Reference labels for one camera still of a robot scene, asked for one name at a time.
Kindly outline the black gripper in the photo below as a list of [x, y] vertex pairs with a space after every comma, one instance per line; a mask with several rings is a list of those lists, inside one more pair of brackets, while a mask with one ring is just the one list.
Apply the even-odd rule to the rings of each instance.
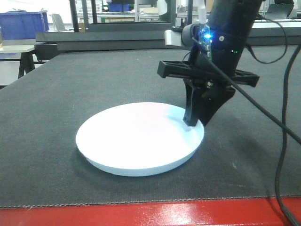
[[[162, 78], [196, 80], [200, 85], [206, 81], [226, 83], [226, 79], [212, 66], [215, 65], [235, 83], [255, 87], [259, 76], [237, 69], [241, 54], [236, 49], [213, 49], [212, 59], [207, 61], [205, 51], [192, 47], [187, 61], [160, 61], [157, 73]], [[191, 81], [184, 81], [184, 85], [186, 106], [183, 121], [188, 126], [196, 126], [198, 119], [206, 126], [219, 108], [235, 94], [231, 86], [213, 86], [201, 95], [201, 90]]]

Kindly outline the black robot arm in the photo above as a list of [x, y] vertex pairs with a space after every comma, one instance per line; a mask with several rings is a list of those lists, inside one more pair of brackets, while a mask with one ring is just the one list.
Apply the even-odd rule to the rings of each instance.
[[182, 78], [186, 89], [183, 121], [207, 125], [218, 109], [231, 99], [231, 81], [255, 87], [259, 76], [237, 69], [249, 33], [261, 5], [260, 0], [216, 0], [205, 27], [190, 24], [181, 33], [189, 47], [187, 61], [160, 61], [160, 77]]

